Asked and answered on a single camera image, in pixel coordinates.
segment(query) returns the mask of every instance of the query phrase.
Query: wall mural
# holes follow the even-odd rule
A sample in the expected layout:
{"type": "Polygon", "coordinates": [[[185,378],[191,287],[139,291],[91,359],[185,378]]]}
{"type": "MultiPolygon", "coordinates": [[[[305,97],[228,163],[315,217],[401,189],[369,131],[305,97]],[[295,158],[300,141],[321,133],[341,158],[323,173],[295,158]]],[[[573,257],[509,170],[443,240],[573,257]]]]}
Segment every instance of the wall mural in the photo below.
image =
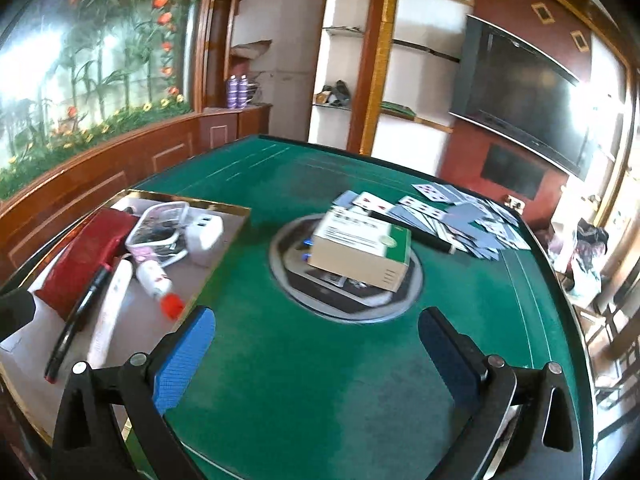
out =
{"type": "Polygon", "coordinates": [[[190,0],[33,0],[0,48],[0,200],[104,140],[190,111],[190,0]]]}

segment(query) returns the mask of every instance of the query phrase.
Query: black pen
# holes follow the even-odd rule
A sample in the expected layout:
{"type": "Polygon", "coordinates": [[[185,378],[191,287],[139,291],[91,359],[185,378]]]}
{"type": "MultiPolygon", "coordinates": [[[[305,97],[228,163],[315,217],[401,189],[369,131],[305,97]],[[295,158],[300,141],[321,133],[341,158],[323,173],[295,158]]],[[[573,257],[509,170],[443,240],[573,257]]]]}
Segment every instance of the black pen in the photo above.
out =
{"type": "Polygon", "coordinates": [[[66,353],[71,346],[71,342],[73,341],[76,332],[80,329],[82,323],[86,320],[89,310],[91,310],[95,300],[100,295],[100,290],[107,282],[110,273],[111,267],[107,264],[101,264],[98,271],[94,274],[93,279],[89,282],[84,294],[71,310],[71,313],[66,320],[66,325],[58,337],[56,345],[53,347],[53,352],[51,353],[47,367],[44,370],[44,378],[49,381],[49,383],[53,384],[56,382],[60,365],[65,359],[66,353]]]}
{"type": "Polygon", "coordinates": [[[398,220],[391,216],[387,216],[377,211],[371,211],[369,213],[369,216],[371,216],[371,218],[375,218],[376,220],[382,220],[383,222],[388,222],[389,224],[393,224],[393,225],[397,225],[397,226],[409,229],[409,231],[411,231],[411,238],[413,240],[420,242],[423,245],[429,246],[433,249],[436,249],[437,251],[442,251],[443,253],[449,253],[449,254],[453,254],[456,252],[455,246],[453,246],[449,242],[446,242],[441,238],[432,235],[431,233],[423,231],[420,228],[412,226],[411,224],[407,224],[405,222],[402,222],[401,220],[398,220]]]}

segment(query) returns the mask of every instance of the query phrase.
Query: open box tray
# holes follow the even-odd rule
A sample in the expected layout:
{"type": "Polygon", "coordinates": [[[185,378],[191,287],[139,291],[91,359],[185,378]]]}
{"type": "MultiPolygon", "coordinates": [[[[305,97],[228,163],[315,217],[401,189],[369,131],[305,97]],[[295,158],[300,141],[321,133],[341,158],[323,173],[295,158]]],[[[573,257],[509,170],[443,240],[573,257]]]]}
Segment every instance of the open box tray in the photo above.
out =
{"type": "MultiPolygon", "coordinates": [[[[220,216],[224,232],[210,250],[207,266],[194,264],[186,256],[165,268],[175,292],[186,302],[185,311],[177,323],[164,316],[159,305],[144,292],[135,278],[131,280],[118,315],[105,367],[119,366],[135,352],[151,352],[162,336],[180,325],[250,213],[250,209],[241,206],[135,189],[118,193],[102,207],[123,210],[133,206],[136,214],[140,215],[153,205],[176,200],[189,203],[188,221],[203,212],[220,216]]],[[[55,261],[92,216],[93,213],[87,215],[65,235],[28,274],[21,286],[30,292],[40,289],[55,261]]],[[[66,378],[73,364],[86,359],[102,298],[97,302],[84,330],[74,338],[55,384],[44,379],[44,369],[65,322],[40,298],[34,296],[34,301],[36,312],[33,320],[0,342],[0,373],[28,421],[46,442],[51,443],[66,378]]],[[[116,416],[123,427],[127,418],[124,410],[116,411],[116,416]]]]}

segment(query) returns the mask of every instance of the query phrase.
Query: pile of playing cards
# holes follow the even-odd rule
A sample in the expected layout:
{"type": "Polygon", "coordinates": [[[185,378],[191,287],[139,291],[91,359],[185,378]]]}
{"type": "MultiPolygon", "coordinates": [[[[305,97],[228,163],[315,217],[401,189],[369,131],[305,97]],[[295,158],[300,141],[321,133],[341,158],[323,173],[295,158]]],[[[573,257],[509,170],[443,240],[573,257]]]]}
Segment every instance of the pile of playing cards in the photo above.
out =
{"type": "Polygon", "coordinates": [[[505,248],[529,250],[520,236],[518,219],[491,200],[482,200],[451,185],[414,184],[414,188],[437,208],[412,196],[392,204],[371,193],[345,191],[334,205],[368,214],[377,211],[414,228],[428,232],[477,258],[499,260],[505,248]]]}

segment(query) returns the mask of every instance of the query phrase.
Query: dark blue gripper pad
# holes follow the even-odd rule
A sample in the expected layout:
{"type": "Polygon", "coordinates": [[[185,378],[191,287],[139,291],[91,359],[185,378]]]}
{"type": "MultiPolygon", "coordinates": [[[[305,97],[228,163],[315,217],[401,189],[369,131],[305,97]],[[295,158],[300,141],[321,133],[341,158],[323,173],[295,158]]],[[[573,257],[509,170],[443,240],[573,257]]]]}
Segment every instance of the dark blue gripper pad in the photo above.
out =
{"type": "Polygon", "coordinates": [[[456,332],[435,307],[420,314],[418,335],[456,405],[475,412],[480,405],[480,383],[486,376],[478,347],[456,332]]]}
{"type": "Polygon", "coordinates": [[[203,309],[154,376],[153,402],[160,415],[175,408],[213,341],[216,318],[203,309]]]}

